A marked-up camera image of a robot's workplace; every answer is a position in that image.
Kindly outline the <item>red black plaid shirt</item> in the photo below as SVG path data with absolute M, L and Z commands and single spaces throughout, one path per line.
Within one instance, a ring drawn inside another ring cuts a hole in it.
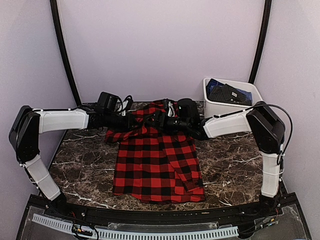
M 133 111 L 142 124 L 138 129 L 107 130 L 105 142 L 118 143 L 112 192 L 143 203 L 202 202 L 205 190 L 195 140 L 183 132 L 167 134 L 143 123 L 151 114 L 165 113 L 165 104 L 178 111 L 176 101 L 155 100 Z

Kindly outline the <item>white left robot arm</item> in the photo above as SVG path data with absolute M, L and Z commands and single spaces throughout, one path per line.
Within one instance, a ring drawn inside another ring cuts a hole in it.
M 71 208 L 64 202 L 66 196 L 42 160 L 40 135 L 56 131 L 99 128 L 129 132 L 140 125 L 132 112 L 95 110 L 94 104 L 66 109 L 40 109 L 24 105 L 16 116 L 8 138 L 15 151 L 16 160 L 24 168 L 31 183 L 51 202 L 50 208 L 58 217 L 67 218 Z

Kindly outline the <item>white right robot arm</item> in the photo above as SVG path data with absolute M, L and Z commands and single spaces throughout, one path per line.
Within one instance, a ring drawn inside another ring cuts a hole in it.
M 261 194 L 266 197 L 255 205 L 255 213 L 266 217 L 275 208 L 271 198 L 279 190 L 285 153 L 286 127 L 273 111 L 274 105 L 259 101 L 243 110 L 204 117 L 199 115 L 192 100 L 184 99 L 182 102 L 177 116 L 159 110 L 147 116 L 145 122 L 159 131 L 168 134 L 184 132 L 200 141 L 240 132 L 252 133 L 262 155 Z

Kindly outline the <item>white plastic bin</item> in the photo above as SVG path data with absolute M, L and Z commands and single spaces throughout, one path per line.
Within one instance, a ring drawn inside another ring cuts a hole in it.
M 248 105 L 240 105 L 240 104 L 232 104 L 232 103 L 224 103 L 224 102 L 216 102 L 216 101 L 208 100 L 206 86 L 208 85 L 211 79 L 212 79 L 211 77 L 206 77 L 203 79 L 203 93 L 204 93 L 203 105 L 204 105 L 204 116 L 206 118 L 212 117 L 213 115 L 224 115 L 224 114 L 240 111 L 249 107 Z M 251 93 L 253 105 L 263 100 L 258 89 L 251 83 L 232 81 L 232 80 L 226 80 L 226 79 L 218 79 L 218 78 L 214 78 L 214 80 L 217 80 L 219 83 L 232 86 L 235 89 L 239 89 L 239 90 Z

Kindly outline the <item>grey striped shirt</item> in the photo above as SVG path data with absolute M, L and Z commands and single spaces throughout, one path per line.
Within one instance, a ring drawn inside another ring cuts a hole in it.
M 236 88 L 228 84 L 207 88 L 207 99 L 212 102 L 242 105 L 237 102 Z

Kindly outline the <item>dark blue plaid shirt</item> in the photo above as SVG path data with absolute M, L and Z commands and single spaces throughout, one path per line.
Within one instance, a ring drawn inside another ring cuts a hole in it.
M 208 81 L 206 87 L 207 87 L 207 88 L 213 88 L 213 87 L 216 87 L 216 86 L 224 86 L 224 85 L 225 85 L 224 83 L 222 83 L 222 82 L 220 82 L 220 81 L 217 81 L 217 80 L 214 79 L 214 78 L 211 78 L 211 79 Z

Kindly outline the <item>black front rail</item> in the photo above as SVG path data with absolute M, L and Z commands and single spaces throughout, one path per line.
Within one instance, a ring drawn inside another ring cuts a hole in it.
M 132 211 L 90 207 L 72 203 L 63 203 L 62 207 L 44 203 L 44 212 L 55 217 L 74 220 L 77 223 L 106 226 L 109 223 L 120 224 L 197 224 L 218 222 L 220 224 L 245 224 L 260 217 L 267 217 L 276 212 L 276 206 L 266 202 L 249 203 L 238 206 L 210 208 L 187 211 Z

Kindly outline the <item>black left frame post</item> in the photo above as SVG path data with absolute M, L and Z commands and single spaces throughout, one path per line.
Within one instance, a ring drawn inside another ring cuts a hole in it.
M 60 19 L 60 14 L 59 14 L 59 9 L 58 9 L 58 1 L 57 0 L 50 0 L 50 9 L 51 9 L 51 15 L 52 15 L 52 21 L 54 25 L 54 30 L 55 30 L 55 35 L 56 35 L 56 40 L 58 43 L 58 48 L 61 56 L 61 60 L 63 63 L 64 71 L 67 77 L 67 82 L 70 87 L 73 100 L 77 106 L 82 104 L 79 91 L 76 86 L 76 82 L 73 76 L 71 64 L 69 61 L 69 56 L 67 53 L 67 48 L 65 44 L 65 39 L 63 35 L 63 29 L 62 29 L 62 24 L 61 24 L 61 19 Z

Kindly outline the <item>black frame post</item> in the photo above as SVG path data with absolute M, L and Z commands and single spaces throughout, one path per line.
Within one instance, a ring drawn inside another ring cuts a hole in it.
M 67 53 L 67 48 L 65 44 L 65 39 L 63 35 L 63 29 L 62 29 L 62 24 L 61 24 L 61 19 L 60 19 L 60 14 L 59 14 L 59 9 L 58 9 L 58 1 L 57 0 L 50 0 L 50 9 L 51 9 L 51 15 L 52 15 L 52 21 L 54 25 L 54 30 L 55 30 L 55 35 L 56 35 L 56 40 L 58 43 L 58 48 L 61 56 L 61 60 L 63 63 L 64 71 L 67 77 L 67 82 L 70 87 L 73 100 L 77 106 L 82 104 L 79 91 L 76 86 L 76 82 L 73 76 L 71 64 L 69 61 L 69 56 Z
M 257 73 L 259 70 L 259 66 L 260 66 L 260 62 L 261 62 L 261 58 L 264 50 L 264 45 L 265 45 L 265 40 L 266 40 L 268 25 L 270 20 L 271 8 L 272 8 L 272 0 L 265 0 L 256 51 L 255 51 L 255 55 L 252 63 L 251 72 L 248 78 L 248 83 L 253 85 L 255 84 L 255 81 L 256 81 Z

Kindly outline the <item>black right frame post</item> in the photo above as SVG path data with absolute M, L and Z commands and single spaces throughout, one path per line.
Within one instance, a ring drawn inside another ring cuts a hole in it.
M 268 25 L 270 20 L 271 8 L 272 8 L 272 0 L 265 0 L 256 51 L 255 51 L 255 55 L 252 63 L 251 72 L 248 78 L 248 83 L 253 85 L 255 84 L 255 81 L 256 81 L 257 73 L 259 70 L 259 66 L 260 66 L 260 62 L 261 62 L 261 58 L 264 50 L 264 45 L 265 45 L 265 40 L 266 40 Z

